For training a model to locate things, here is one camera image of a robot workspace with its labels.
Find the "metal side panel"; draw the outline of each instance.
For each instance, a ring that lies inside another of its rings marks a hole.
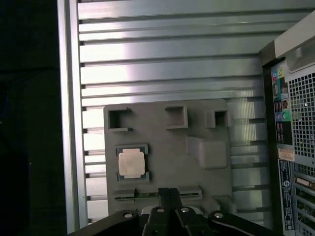
[[[214,98],[233,118],[238,214],[270,227],[257,53],[314,9],[313,0],[59,0],[69,232],[108,214],[105,105]]]
[[[276,57],[294,51],[315,38],[315,11],[305,17],[301,22],[275,39]]]

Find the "gray plastic bracket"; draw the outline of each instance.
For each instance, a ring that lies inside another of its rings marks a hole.
[[[232,118],[228,111],[207,111],[205,112],[205,128],[213,129],[218,126],[230,127]]]
[[[187,136],[187,154],[193,156],[199,166],[207,169],[227,167],[227,145],[225,141],[210,141]]]
[[[131,111],[118,112],[119,126],[116,128],[130,127],[132,132],[117,133],[108,129],[108,111],[117,110]],[[233,196],[229,123],[220,119],[230,119],[227,110],[228,105],[223,99],[106,105],[104,137],[109,214],[122,209],[141,211],[146,206],[158,206],[160,187],[178,188],[183,205],[200,208],[204,214],[220,209],[213,196]],[[205,127],[206,111],[213,111],[215,128]],[[200,139],[189,154],[187,136]],[[217,150],[220,143],[225,144],[226,149]],[[129,148],[140,149],[145,154],[145,170],[142,175],[118,180],[119,153]],[[194,149],[198,150],[196,155],[192,154]],[[146,172],[150,173],[150,182],[147,182]],[[117,201],[114,191],[126,187],[136,189],[134,196]]]

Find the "screw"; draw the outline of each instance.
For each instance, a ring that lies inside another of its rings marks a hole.
[[[131,217],[132,217],[132,214],[126,213],[126,214],[124,215],[124,217],[125,217],[125,218],[131,218]]]
[[[223,214],[221,214],[221,213],[215,213],[215,218],[217,218],[217,219],[222,219],[222,218],[223,218]]]
[[[188,209],[187,207],[184,207],[184,208],[181,209],[181,211],[182,211],[183,213],[187,213],[187,212],[189,211],[189,209]]]

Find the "aluminum panel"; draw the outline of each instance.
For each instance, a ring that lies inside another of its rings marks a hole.
[[[107,195],[106,178],[87,178],[87,196]]]
[[[215,91],[233,89],[242,86],[243,89],[261,87],[261,80],[257,77],[240,78],[209,78],[191,79],[182,81],[152,81],[146,83],[128,83],[109,86],[87,86],[82,89],[82,97],[100,97],[111,95],[139,95],[161,92],[183,92],[183,91]]]
[[[268,154],[259,153],[252,155],[238,155],[231,156],[232,165],[246,165],[246,164],[257,164],[257,163],[268,163]]]
[[[128,20],[128,21],[111,21],[98,23],[85,23],[79,25],[81,35],[91,32],[123,32],[124,30],[147,30],[156,28],[157,31],[163,28],[181,27],[194,29],[196,27],[242,27],[251,25],[270,24],[267,31],[274,31],[274,25],[278,27],[280,23],[298,22],[311,13],[311,10],[305,12],[282,12],[279,13],[256,13],[254,15],[212,15],[207,17],[191,18],[166,18],[166,19],[145,19],[145,20]]]
[[[105,106],[108,104],[122,104],[134,102],[158,102],[158,101],[179,101],[179,100],[201,100],[201,99],[224,99],[241,97],[261,97],[262,89],[249,90],[223,90],[223,91],[195,91],[195,92],[176,92],[160,93],[137,96],[119,97],[97,97],[82,99],[82,106]]]
[[[86,174],[97,174],[97,173],[106,173],[106,165],[86,165],[85,166]]]
[[[265,118],[263,100],[255,102],[230,102],[228,110],[232,113],[233,119],[262,119]]]
[[[274,11],[314,8],[313,0],[301,0],[296,4],[294,0],[260,1],[234,0],[229,4],[222,4],[221,0],[200,0],[198,4],[184,0],[179,4],[177,0],[166,1],[108,1],[79,3],[79,20],[98,18],[123,18],[137,16],[163,15],[191,15],[214,13],[246,13],[250,11]]]
[[[263,141],[267,139],[265,123],[235,125],[230,129],[231,142]]]
[[[247,145],[231,147],[231,155],[244,155],[244,154],[265,154],[268,153],[267,145]]]
[[[269,184],[267,167],[232,170],[233,187]]]
[[[237,205],[238,211],[271,207],[270,192],[268,189],[236,191],[233,192],[233,200]]]
[[[76,179],[75,142],[73,142],[74,115],[71,110],[73,104],[71,69],[71,45],[69,38],[69,3],[65,0],[57,1],[58,7],[58,29],[60,50],[60,78],[61,78],[61,102],[62,102],[62,124],[63,124],[63,166],[65,184],[65,208],[67,230],[69,233],[79,228],[78,207],[78,182]]]
[[[85,156],[85,163],[86,164],[93,164],[93,163],[105,163],[105,155],[87,155]]]
[[[209,57],[227,55],[252,55],[278,34],[226,36],[206,39],[159,40],[153,42],[106,43],[80,46],[81,62],[165,59],[183,57]]]
[[[260,76],[260,60],[206,59],[81,67],[82,84],[155,81],[232,76]]]
[[[98,128],[104,126],[104,112],[103,109],[93,109],[84,111],[83,116],[83,128]]]
[[[84,134],[84,151],[105,150],[104,134]]]
[[[88,218],[102,219],[108,216],[107,200],[88,201]]]
[[[152,37],[171,37],[171,36],[188,36],[188,35],[221,35],[237,33],[264,33],[264,32],[283,32],[290,28],[294,23],[277,23],[273,24],[270,30],[270,24],[258,25],[239,25],[239,26],[199,26],[194,28],[174,28],[174,29],[153,29],[153,30],[130,30],[123,32],[94,32],[83,33],[79,35],[80,41],[95,40],[114,40],[114,39],[131,39],[131,38],[152,38]]]

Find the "rectangular cutout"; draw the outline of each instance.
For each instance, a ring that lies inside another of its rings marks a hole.
[[[131,109],[110,110],[108,111],[108,129],[113,132],[132,131],[126,126],[126,118],[131,115]]]
[[[216,127],[230,127],[231,117],[228,111],[205,112],[205,127],[207,129]]]
[[[188,128],[188,116],[186,106],[167,106],[165,108],[167,115],[166,129]]]

